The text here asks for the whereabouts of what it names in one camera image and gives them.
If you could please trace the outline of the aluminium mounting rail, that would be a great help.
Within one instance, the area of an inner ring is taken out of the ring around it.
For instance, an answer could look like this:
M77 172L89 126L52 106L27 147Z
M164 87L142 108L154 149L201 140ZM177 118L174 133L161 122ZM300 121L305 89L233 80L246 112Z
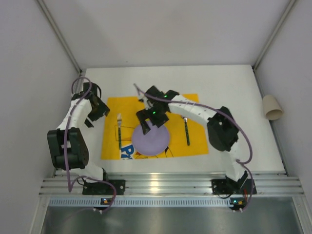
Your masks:
M213 194L211 181L223 178L219 173L140 173L118 174L112 173L112 179L125 180L127 196L170 196L191 195L211 196ZM285 174L254 174L257 196L302 196L304 191L299 178ZM82 194L82 186L74 186L68 192L66 176L57 172L54 177L45 178L39 190L41 196L78 196Z

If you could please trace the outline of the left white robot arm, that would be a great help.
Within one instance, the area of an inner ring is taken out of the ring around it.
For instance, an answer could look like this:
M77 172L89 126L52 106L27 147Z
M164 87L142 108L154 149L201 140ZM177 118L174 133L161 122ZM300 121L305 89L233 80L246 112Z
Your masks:
M105 170L91 161L81 128L93 128L93 122L108 116L109 107L101 100L101 88L93 82L85 82L81 92L73 94L68 113L55 129L47 133L52 164L89 180L107 181Z

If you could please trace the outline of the yellow printed cloth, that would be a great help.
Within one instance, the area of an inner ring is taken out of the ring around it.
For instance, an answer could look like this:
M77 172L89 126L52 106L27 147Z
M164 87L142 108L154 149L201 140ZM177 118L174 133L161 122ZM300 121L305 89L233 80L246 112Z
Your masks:
M184 121L180 115L166 113L169 120L164 124L170 134L168 148L157 156L144 156L138 153L132 145L134 128L140 125L136 112L143 109L143 103L137 97L109 97L107 106L110 108L105 118L101 159L158 159L169 157L183 157L204 155L209 152L204 127L191 119L187 119L190 146L187 145ZM121 150L118 147L117 114L121 113Z

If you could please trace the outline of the fork with teal handle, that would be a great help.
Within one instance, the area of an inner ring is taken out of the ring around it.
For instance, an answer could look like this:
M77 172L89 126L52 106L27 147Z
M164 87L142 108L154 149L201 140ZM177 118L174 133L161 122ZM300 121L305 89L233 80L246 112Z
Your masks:
M117 114L117 127L118 127L118 147L121 150L122 143L121 143L121 123L122 123L122 118L121 118L121 113Z

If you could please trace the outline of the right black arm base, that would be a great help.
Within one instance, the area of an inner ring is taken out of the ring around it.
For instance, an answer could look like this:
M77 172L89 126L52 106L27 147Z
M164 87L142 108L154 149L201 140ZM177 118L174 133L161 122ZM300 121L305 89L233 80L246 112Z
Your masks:
M243 195L244 192L248 195L251 192L257 194L256 187L250 178L239 181L233 181L229 178L213 179L211 184L214 195Z

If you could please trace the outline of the beige paper cup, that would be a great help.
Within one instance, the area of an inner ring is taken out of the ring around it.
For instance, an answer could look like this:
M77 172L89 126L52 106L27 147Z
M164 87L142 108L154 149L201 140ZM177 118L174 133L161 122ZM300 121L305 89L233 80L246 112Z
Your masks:
M262 99L264 116L267 120L278 120L283 116L283 110L273 95L265 95Z

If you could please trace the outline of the lilac plate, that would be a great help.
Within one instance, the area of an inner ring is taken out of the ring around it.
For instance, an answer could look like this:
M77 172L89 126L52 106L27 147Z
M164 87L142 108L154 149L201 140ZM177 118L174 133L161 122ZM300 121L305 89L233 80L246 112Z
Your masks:
M134 149L144 156L157 156L163 153L169 146L170 134L165 125L159 128L147 121L150 130L143 134L141 125L134 128L132 133L132 145Z

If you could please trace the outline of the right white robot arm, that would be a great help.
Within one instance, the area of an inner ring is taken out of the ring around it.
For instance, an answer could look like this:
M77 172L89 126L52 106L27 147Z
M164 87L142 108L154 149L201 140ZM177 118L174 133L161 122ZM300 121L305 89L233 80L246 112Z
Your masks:
M243 187L248 177L245 165L252 158L249 157L245 162L240 160L236 153L238 135L243 135L248 146L251 146L251 143L227 107L215 109L189 100L173 90L164 93L155 86L146 92L137 87L136 91L138 100L144 104L144 109L136 113L144 135L150 131L146 120L150 120L153 126L161 127L169 120L167 113L183 116L201 124L207 129L209 144L224 154L226 186L232 191Z

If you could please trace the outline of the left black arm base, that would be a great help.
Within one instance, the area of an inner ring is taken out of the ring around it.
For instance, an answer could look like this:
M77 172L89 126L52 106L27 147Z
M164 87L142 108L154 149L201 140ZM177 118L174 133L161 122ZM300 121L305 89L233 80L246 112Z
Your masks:
M126 188L126 181L123 179L111 179L109 180L115 189L117 195L124 195ZM113 195L114 190L110 185L100 182L88 183L85 182L82 190L83 195Z

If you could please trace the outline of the spoon with teal handle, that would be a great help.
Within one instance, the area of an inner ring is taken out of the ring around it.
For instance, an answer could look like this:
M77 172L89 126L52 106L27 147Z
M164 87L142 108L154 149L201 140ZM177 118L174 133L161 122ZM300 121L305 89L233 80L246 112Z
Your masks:
M185 134L186 134L186 140L187 140L187 145L190 146L190 137L189 137L189 130L188 130L188 122L186 117L182 117L184 121L184 128L185 128Z

